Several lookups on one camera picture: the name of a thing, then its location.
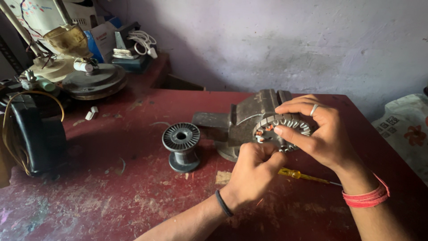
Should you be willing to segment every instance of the white cable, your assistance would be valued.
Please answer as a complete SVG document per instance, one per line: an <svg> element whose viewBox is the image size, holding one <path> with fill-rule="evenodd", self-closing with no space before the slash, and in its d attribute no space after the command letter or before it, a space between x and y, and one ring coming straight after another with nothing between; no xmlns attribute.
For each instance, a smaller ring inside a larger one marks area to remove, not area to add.
<svg viewBox="0 0 428 241"><path fill-rule="evenodd" d="M137 51L138 54L140 55L148 54L154 59L158 57L158 55L156 54L156 50L150 47L150 45L152 44L155 45L157 42L152 36L148 35L146 32L140 31L140 30L130 32L128 40L135 41L134 49L135 51ZM140 44L141 46L144 47L143 53L137 49L137 44Z"/></svg>

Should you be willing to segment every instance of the hand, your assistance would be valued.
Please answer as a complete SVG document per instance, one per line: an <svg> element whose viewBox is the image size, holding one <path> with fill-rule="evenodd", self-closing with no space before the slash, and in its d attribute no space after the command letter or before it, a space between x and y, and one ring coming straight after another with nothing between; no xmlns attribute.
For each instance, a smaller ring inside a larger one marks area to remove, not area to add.
<svg viewBox="0 0 428 241"><path fill-rule="evenodd" d="M275 112L278 114L300 112L309 116L314 104L319 105L313 113L313 118L318 123L319 129L312 136L302 135L293 128L286 126L276 126L275 133L334 171L345 168L350 162L359 160L349 142L339 112L332 107L321 104L314 95L300 96L284 102L275 109Z"/></svg>
<svg viewBox="0 0 428 241"><path fill-rule="evenodd" d="M244 204L258 200L278 176L286 160L285 154L271 143L243 144L230 181L220 190L227 207L234 212Z"/></svg>

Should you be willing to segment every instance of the yellow screwdriver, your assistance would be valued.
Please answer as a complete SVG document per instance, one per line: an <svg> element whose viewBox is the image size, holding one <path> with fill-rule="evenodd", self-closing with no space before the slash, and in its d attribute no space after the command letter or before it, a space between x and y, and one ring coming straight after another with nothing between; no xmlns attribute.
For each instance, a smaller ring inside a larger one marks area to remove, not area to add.
<svg viewBox="0 0 428 241"><path fill-rule="evenodd" d="M305 174L301 174L299 171L290 170L290 169L285 168L285 167L281 168L281 170L278 172L278 174L285 175L285 176L290 176L290 177L296 178L296 179L303 178L303 179L308 179L308 180L313 180L313 181L319 181L319 182L326 183L326 184L334 184L334 185L342 186L339 183L335 183L335 182L332 182L332 181L327 181L327 180L324 180L324 179L321 179L321 178L311 177L311 176L308 176L308 175L305 175Z"/></svg>

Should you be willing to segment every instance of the worn red paint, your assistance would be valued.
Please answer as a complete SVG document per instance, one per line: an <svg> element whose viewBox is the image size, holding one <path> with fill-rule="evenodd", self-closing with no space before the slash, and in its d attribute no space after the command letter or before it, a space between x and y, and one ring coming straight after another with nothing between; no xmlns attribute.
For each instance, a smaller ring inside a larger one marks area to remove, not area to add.
<svg viewBox="0 0 428 241"><path fill-rule="evenodd" d="M117 94L80 102L79 109L66 114L68 146L82 150L70 152L58 180L30 178L13 169L11 186L0 189L1 208L14 210L0 226L0 239L132 240L223 187L215 184L215 176L231 172L234 163L221 158L212 141L200 142L202 165L194 172L197 178L187 180L168 164L161 141L166 125L150 124L190 122L195 111L226 113L231 103L251 94L149 89L165 72L166 60L158 59L145 75L128 75L128 86ZM349 106L331 95L317 97L341 111L358 154L390 186L387 203L397 217L425 235L428 188L346 96L336 95ZM141 105L131 110L137 99ZM74 127L93 105L99 117ZM117 113L122 118L114 118ZM287 155L288 168L339 181L303 151ZM120 158L126 163L122 175L115 172L123 168ZM289 240L360 240L338 186L278 176L262 198L258 206L251 203L229 218L209 240L283 240L284 232Z"/></svg>

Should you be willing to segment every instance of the wrist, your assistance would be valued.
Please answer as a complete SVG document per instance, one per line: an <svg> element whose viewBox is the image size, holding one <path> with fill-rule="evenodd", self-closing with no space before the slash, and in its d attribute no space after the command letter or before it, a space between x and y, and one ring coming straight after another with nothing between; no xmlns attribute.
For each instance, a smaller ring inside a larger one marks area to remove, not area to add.
<svg viewBox="0 0 428 241"><path fill-rule="evenodd" d="M220 196L232 213L241 209L248 202L243 200L229 184L220 189Z"/></svg>
<svg viewBox="0 0 428 241"><path fill-rule="evenodd" d="M361 159L348 162L335 173L343 185L343 190L349 195L369 193L379 187L378 180Z"/></svg>

